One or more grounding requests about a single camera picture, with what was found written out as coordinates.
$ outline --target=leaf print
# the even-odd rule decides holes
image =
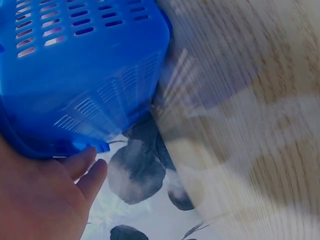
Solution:
[[[119,225],[110,231],[110,240],[148,240],[148,237],[132,226]]]
[[[205,221],[200,222],[198,225],[194,226],[193,228],[191,228],[189,231],[186,232],[186,234],[184,235],[184,237],[182,238],[182,240],[185,240],[188,236],[190,236],[191,234],[193,234],[198,228],[200,228],[203,224],[205,223]]]
[[[108,183],[110,190],[129,205],[138,204],[163,186],[166,171],[157,156],[138,139],[128,141],[111,158]]]

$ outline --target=blue plastic basket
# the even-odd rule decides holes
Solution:
[[[144,114],[170,41],[153,0],[0,1],[0,130],[29,158],[109,141]]]

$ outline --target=wooden surface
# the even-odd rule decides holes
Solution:
[[[227,240],[320,239],[320,1],[158,2],[155,115],[199,212]]]

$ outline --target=dark leaf pattern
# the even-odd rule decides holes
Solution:
[[[110,240],[148,240],[148,237],[132,226],[119,225],[110,231]]]
[[[182,240],[185,240],[188,236],[190,236],[191,234],[193,234],[198,228],[200,228],[205,222],[202,221],[199,224],[195,225],[193,228],[191,228],[189,231],[186,232],[186,234],[184,235],[184,237],[182,238]]]

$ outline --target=ventilation slot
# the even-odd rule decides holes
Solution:
[[[53,25],[53,24],[56,24],[56,23],[58,23],[58,22],[60,22],[60,19],[59,19],[59,18],[58,18],[58,19],[55,19],[55,20],[47,21],[47,22],[45,22],[45,23],[42,24],[42,28],[46,28],[46,27],[51,26],[51,25]]]
[[[47,19],[47,18],[53,17],[53,16],[55,16],[55,15],[57,15],[57,14],[58,14],[57,11],[53,11],[53,12],[47,13],[47,14],[45,14],[45,15],[42,15],[42,16],[41,16],[41,19],[42,19],[42,20],[43,20],[43,19]]]
[[[31,53],[33,53],[35,50],[36,50],[36,48],[35,48],[34,46],[32,46],[32,47],[30,47],[30,48],[28,48],[28,49],[26,49],[26,50],[23,50],[23,51],[21,51],[21,52],[18,53],[18,58],[22,58],[22,57],[24,57],[24,56],[26,56],[26,55],[28,55],[28,54],[31,54]]]
[[[29,24],[31,24],[32,23],[32,21],[30,20],[30,21],[26,21],[26,22],[24,22],[24,23],[21,23],[20,25],[18,25],[18,26],[16,26],[16,30],[18,30],[18,29],[20,29],[20,28],[23,28],[23,27],[25,27],[25,26],[28,26]]]
[[[85,28],[85,29],[81,29],[81,30],[79,30],[79,31],[76,31],[76,32],[75,32],[75,35],[78,36],[78,35],[90,33],[90,32],[92,32],[93,30],[94,30],[93,27],[88,27],[88,28]]]
[[[112,6],[108,6],[108,5],[106,5],[106,6],[100,6],[98,9],[99,9],[100,11],[106,10],[106,9],[112,9]]]
[[[44,43],[44,46],[50,46],[50,45],[53,45],[53,44],[57,44],[57,43],[60,43],[61,41],[63,41],[65,39],[64,36],[58,36],[58,37],[55,37],[53,39],[50,39],[48,41],[46,41]]]
[[[131,13],[135,13],[135,12],[140,12],[140,11],[143,11],[143,10],[145,10],[144,7],[136,7],[136,8],[132,8],[132,9],[130,10],[130,12],[131,12]]]
[[[76,21],[76,22],[72,23],[72,26],[79,26],[79,25],[82,25],[82,24],[89,23],[90,21],[91,21],[90,19],[84,19],[84,20]]]
[[[17,35],[16,35],[16,38],[18,39],[18,38],[21,38],[21,37],[23,37],[24,35],[27,35],[27,34],[29,34],[29,33],[31,33],[32,32],[32,29],[30,28],[30,29],[28,29],[28,30],[26,30],[26,31],[23,31],[23,32],[20,32],[20,33],[18,33]]]
[[[106,26],[107,28],[109,28],[109,27],[112,27],[112,26],[120,25],[120,24],[122,24],[122,23],[123,23],[123,21],[121,21],[121,20],[112,21],[112,22],[106,23],[105,26]]]
[[[131,0],[131,1],[128,1],[128,4],[131,5],[131,4],[139,4],[141,3],[141,0]]]
[[[49,9],[53,9],[53,8],[55,8],[56,6],[57,6],[57,4],[53,4],[53,5],[51,5],[51,6],[45,6],[45,7],[43,7],[43,8],[40,9],[40,12],[44,12],[44,11],[47,11],[47,10],[49,10]]]
[[[29,4],[30,2],[31,2],[31,0],[23,1],[23,2],[19,3],[19,4],[16,6],[16,8],[20,8],[20,7],[24,6],[24,5],[27,5],[27,4]]]
[[[143,16],[136,16],[136,17],[134,17],[133,19],[134,19],[135,21],[139,21],[139,20],[148,19],[148,18],[149,18],[148,15],[143,15]]]
[[[117,14],[115,12],[112,12],[112,13],[103,14],[101,17],[103,19],[107,19],[107,18],[111,18],[111,17],[114,17],[114,16],[117,16]]]
[[[43,1],[40,2],[40,5],[49,3],[49,2],[51,2],[51,1],[52,1],[52,0],[43,0]]]
[[[44,37],[47,37],[47,36],[50,36],[50,35],[52,35],[52,34],[55,34],[55,33],[61,32],[61,31],[62,31],[62,27],[57,27],[57,28],[55,28],[55,29],[51,29],[51,30],[49,30],[49,31],[45,31],[45,32],[43,33],[43,36],[44,36]]]
[[[17,48],[20,48],[20,47],[22,47],[22,46],[24,46],[24,45],[27,45],[27,44],[31,43],[33,40],[34,40],[34,38],[33,38],[33,37],[30,37],[30,38],[28,38],[28,39],[26,39],[26,40],[23,40],[23,41],[19,42],[19,43],[16,45],[16,47],[17,47]]]
[[[88,13],[88,11],[80,11],[80,12],[76,12],[76,13],[71,14],[70,17],[76,18],[76,17],[82,16],[82,15],[85,15],[87,13]]]
[[[31,17],[31,12],[30,12],[30,13],[27,13],[27,14],[25,14],[25,15],[23,15],[23,16],[18,17],[15,21],[16,21],[16,22],[19,22],[19,21],[21,21],[22,19],[26,19],[26,18],[29,18],[29,17]]]
[[[16,11],[15,15],[22,14],[22,13],[24,13],[24,12],[30,10],[30,9],[31,9],[31,6],[27,6],[27,7],[25,7],[25,8],[22,8],[22,9]]]
[[[85,6],[85,4],[82,3],[82,4],[77,4],[77,5],[70,6],[68,8],[69,8],[69,10],[73,10],[73,9],[78,9],[78,8],[81,8],[81,7],[84,7],[84,6]]]

